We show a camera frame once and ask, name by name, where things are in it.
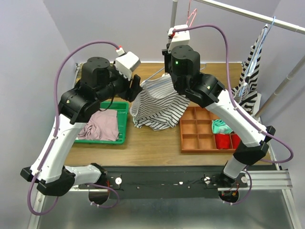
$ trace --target orange wooden box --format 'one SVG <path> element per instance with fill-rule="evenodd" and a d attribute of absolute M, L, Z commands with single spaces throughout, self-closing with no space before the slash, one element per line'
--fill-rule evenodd
<path fill-rule="evenodd" d="M 181 152 L 182 153 L 234 153 L 230 137 L 230 149 L 217 149 L 212 132 L 212 121 L 218 116 L 205 108 L 188 107 L 180 119 Z"/>

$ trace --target gray wall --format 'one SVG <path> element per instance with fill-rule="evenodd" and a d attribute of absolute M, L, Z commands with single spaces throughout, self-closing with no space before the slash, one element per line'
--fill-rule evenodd
<path fill-rule="evenodd" d="M 42 1 L 0 1 L 0 228 L 26 228 L 29 184 L 21 168 L 38 157 L 54 120 L 53 80 L 69 53 Z M 73 85 L 74 63 L 60 94 Z"/>
<path fill-rule="evenodd" d="M 220 0 L 268 16 L 280 0 Z M 167 42 L 172 0 L 44 0 L 69 50 L 83 43 L 105 39 L 117 42 L 137 54 L 141 61 L 162 61 Z M 188 0 L 178 1 L 176 24 L 186 22 Z M 193 25 L 220 26 L 230 44 L 230 61 L 245 61 L 264 23 L 192 1 L 198 8 Z M 224 42 L 218 31 L 205 28 L 191 31 L 191 45 L 202 61 L 224 62 Z M 95 55 L 113 59 L 111 47 L 98 45 L 76 54 L 76 61 Z"/>
<path fill-rule="evenodd" d="M 305 3 L 303 0 L 282 0 L 275 15 L 282 20 L 305 26 Z M 262 65 L 259 78 L 259 91 L 262 93 L 262 103 L 276 89 L 280 82 L 305 55 L 305 36 L 280 28 L 273 28 L 264 44 Z M 293 81 L 284 89 L 274 103 L 263 114 L 265 125 L 273 125 L 276 135 L 293 148 L 294 159 L 283 165 L 288 167 L 293 182 L 293 194 L 299 218 L 305 227 L 305 198 L 304 198 L 304 130 L 305 130 L 305 67 L 295 76 Z M 275 141 L 272 146 L 277 159 L 288 157 L 288 151 Z"/>

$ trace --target green plastic tray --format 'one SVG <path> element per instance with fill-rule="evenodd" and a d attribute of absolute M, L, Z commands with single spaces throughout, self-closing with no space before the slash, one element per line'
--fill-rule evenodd
<path fill-rule="evenodd" d="M 108 107 L 110 102 L 101 103 L 101 108 L 105 109 Z M 127 102 L 113 102 L 109 109 L 117 110 L 118 114 L 118 128 L 119 128 L 119 139 L 116 141 L 101 141 L 101 140 L 75 140 L 76 143 L 88 143 L 88 144 L 110 144 L 118 145 L 125 142 L 126 137 L 126 126 L 127 126 L 127 115 L 128 115 L 128 103 Z"/>

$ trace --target clothing rack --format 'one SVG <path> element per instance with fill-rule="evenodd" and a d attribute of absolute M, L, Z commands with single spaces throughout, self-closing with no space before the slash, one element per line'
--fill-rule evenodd
<path fill-rule="evenodd" d="M 274 26 L 290 30 L 293 32 L 305 34 L 305 28 L 294 25 L 285 21 L 281 21 L 278 19 L 274 19 L 272 17 L 264 16 L 259 13 L 254 13 L 248 10 L 244 10 L 235 6 L 231 6 L 228 4 L 224 4 L 221 2 L 217 2 L 214 0 L 195 0 L 200 3 L 204 3 L 213 7 L 220 8 L 222 10 L 226 10 L 232 13 L 236 13 L 248 18 L 252 18 L 257 21 L 262 21 L 268 24 L 272 24 Z M 172 8 L 172 20 L 171 20 L 171 27 L 175 24 L 175 18 L 177 13 L 177 4 L 178 0 L 173 0 L 173 8 Z M 275 97 L 282 91 L 282 89 L 291 82 L 292 78 L 295 76 L 295 74 L 305 65 L 305 56 L 298 62 L 298 64 L 293 68 L 293 70 L 286 76 L 286 78 L 280 83 L 280 85 L 277 87 L 277 89 L 272 93 L 272 95 L 267 99 L 266 103 L 262 106 L 262 108 L 255 114 L 255 118 L 259 118 L 259 116 L 263 113 L 264 110 L 271 104 L 271 102 L 275 99 Z"/>

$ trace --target mint green fabric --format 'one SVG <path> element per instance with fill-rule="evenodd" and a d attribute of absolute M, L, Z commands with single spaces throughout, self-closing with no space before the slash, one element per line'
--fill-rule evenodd
<path fill-rule="evenodd" d="M 230 134 L 233 130 L 221 119 L 212 121 L 213 134 Z"/>

